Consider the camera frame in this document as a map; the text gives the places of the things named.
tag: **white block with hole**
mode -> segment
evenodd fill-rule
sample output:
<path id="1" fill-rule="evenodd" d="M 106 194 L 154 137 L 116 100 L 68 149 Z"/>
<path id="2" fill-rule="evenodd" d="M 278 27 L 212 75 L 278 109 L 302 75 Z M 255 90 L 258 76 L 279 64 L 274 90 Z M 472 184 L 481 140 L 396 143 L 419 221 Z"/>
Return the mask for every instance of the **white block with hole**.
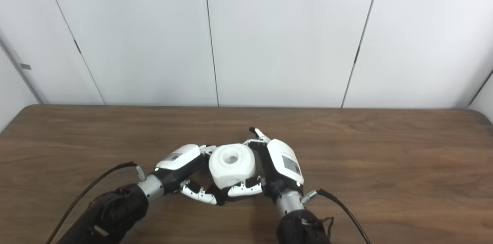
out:
<path id="1" fill-rule="evenodd" d="M 211 155 L 209 169 L 219 189 L 233 186 L 255 174 L 255 156 L 243 144 L 223 145 Z"/>

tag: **wooden table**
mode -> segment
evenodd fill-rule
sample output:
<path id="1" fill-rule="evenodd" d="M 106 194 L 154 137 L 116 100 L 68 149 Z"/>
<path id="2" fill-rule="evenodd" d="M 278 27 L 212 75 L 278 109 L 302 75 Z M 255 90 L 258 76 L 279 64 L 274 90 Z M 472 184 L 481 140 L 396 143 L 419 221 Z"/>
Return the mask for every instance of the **wooden table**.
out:
<path id="1" fill-rule="evenodd" d="M 338 196 L 374 244 L 493 243 L 493 127 L 475 111 L 66 105 L 27 107 L 0 134 L 0 243 L 44 243 L 81 190 L 118 163 L 151 172 L 183 144 L 243 142 L 250 126 L 289 144 L 305 190 Z M 135 181 L 132 169 L 104 179 L 60 232 L 94 197 Z M 308 208 L 335 217 L 335 244 L 363 243 L 329 200 Z M 275 243 L 279 219 L 261 196 L 216 207 L 167 195 L 123 243 Z"/>

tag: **cable connector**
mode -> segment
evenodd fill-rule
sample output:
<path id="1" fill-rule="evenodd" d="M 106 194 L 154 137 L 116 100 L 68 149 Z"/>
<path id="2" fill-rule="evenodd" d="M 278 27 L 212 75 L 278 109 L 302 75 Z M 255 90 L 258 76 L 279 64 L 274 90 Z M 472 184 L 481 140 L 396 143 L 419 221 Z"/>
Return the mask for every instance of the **cable connector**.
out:
<path id="1" fill-rule="evenodd" d="M 308 202 L 313 200 L 317 196 L 317 194 L 318 194 L 317 190 L 312 190 L 312 191 L 308 192 L 306 195 L 304 195 L 303 197 L 301 197 L 300 202 L 303 205 L 306 205 Z"/>
<path id="2" fill-rule="evenodd" d="M 137 165 L 135 169 L 137 170 L 137 176 L 139 177 L 139 181 L 145 181 L 147 178 L 146 178 L 146 174 L 142 170 L 142 167 L 140 165 Z"/>

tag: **white wall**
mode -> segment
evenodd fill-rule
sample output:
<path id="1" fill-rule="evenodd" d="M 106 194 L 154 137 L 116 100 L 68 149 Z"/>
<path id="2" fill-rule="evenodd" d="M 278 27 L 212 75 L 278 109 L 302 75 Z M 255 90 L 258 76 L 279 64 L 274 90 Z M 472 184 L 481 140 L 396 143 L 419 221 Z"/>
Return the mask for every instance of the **white wall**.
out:
<path id="1" fill-rule="evenodd" d="M 217 106 L 206 0 L 58 0 L 106 104 Z"/>
<path id="2" fill-rule="evenodd" d="M 37 104 L 36 98 L 0 46 L 0 132 L 31 104 Z"/>
<path id="3" fill-rule="evenodd" d="M 371 0 L 208 2 L 221 106 L 341 106 Z"/>
<path id="4" fill-rule="evenodd" d="M 55 0 L 0 0 L 0 39 L 45 104 L 102 104 Z"/>
<path id="5" fill-rule="evenodd" d="M 375 0 L 355 64 L 371 0 L 58 2 L 0 0 L 52 104 L 461 109 L 493 69 L 493 0 Z"/>
<path id="6" fill-rule="evenodd" d="M 493 69 L 493 0 L 375 0 L 344 107 L 467 107 Z"/>
<path id="7" fill-rule="evenodd" d="M 493 122 L 493 79 L 491 77 L 470 105 L 470 109 L 481 112 L 490 122 Z"/>

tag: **black cable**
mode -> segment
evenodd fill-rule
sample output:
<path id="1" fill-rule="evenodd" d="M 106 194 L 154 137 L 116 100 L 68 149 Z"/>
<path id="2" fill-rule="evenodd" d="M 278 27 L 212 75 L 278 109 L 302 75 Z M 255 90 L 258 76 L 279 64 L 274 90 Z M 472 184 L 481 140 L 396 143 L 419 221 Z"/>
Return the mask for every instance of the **black cable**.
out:
<path id="1" fill-rule="evenodd" d="M 363 230 L 361 225 L 358 223 L 358 220 L 356 220 L 356 217 L 353 216 L 351 211 L 349 211 L 349 209 L 347 207 L 345 207 L 345 205 L 336 196 L 323 190 L 322 188 L 317 190 L 317 193 L 319 193 L 320 195 L 322 195 L 326 198 L 331 199 L 333 202 L 338 204 L 347 213 L 349 218 L 351 218 L 352 222 L 355 224 L 356 228 L 359 230 L 359 233 L 361 233 L 361 236 L 363 237 L 363 239 L 365 239 L 366 244 L 371 244 L 370 239 L 368 238 L 368 236 L 366 236 L 365 231 Z"/>
<path id="2" fill-rule="evenodd" d="M 134 166 L 137 166 L 136 163 L 134 163 L 133 161 L 130 161 L 130 162 L 125 162 L 125 163 L 122 163 L 122 164 L 118 164 L 116 165 L 115 167 L 111 168 L 110 170 L 104 172 L 104 174 L 102 174 L 101 176 L 99 176 L 97 179 L 95 179 L 86 189 L 84 189 L 84 191 L 72 202 L 72 204 L 70 205 L 70 207 L 68 207 L 67 211 L 65 211 L 65 213 L 63 214 L 62 216 L 62 219 L 60 219 L 60 221 L 58 222 L 57 226 L 55 227 L 55 229 L 53 230 L 53 232 L 51 233 L 50 237 L 48 238 L 48 240 L 46 241 L 46 244 L 50 244 L 51 241 L 53 240 L 53 238 L 55 237 L 55 235 L 57 234 L 58 230 L 60 230 L 60 227 L 62 226 L 63 222 L 65 221 L 65 219 L 67 219 L 67 216 L 69 216 L 69 213 L 70 211 L 72 211 L 72 209 L 75 207 L 75 205 L 79 202 L 79 200 L 84 197 L 84 195 L 89 191 L 91 190 L 91 188 L 93 188 L 93 186 L 95 186 L 99 181 L 101 181 L 102 179 L 104 179 L 105 176 L 109 175 L 110 173 L 112 173 L 113 171 L 116 171 L 118 169 L 122 169 L 122 168 L 125 168 L 125 167 L 134 167 Z"/>

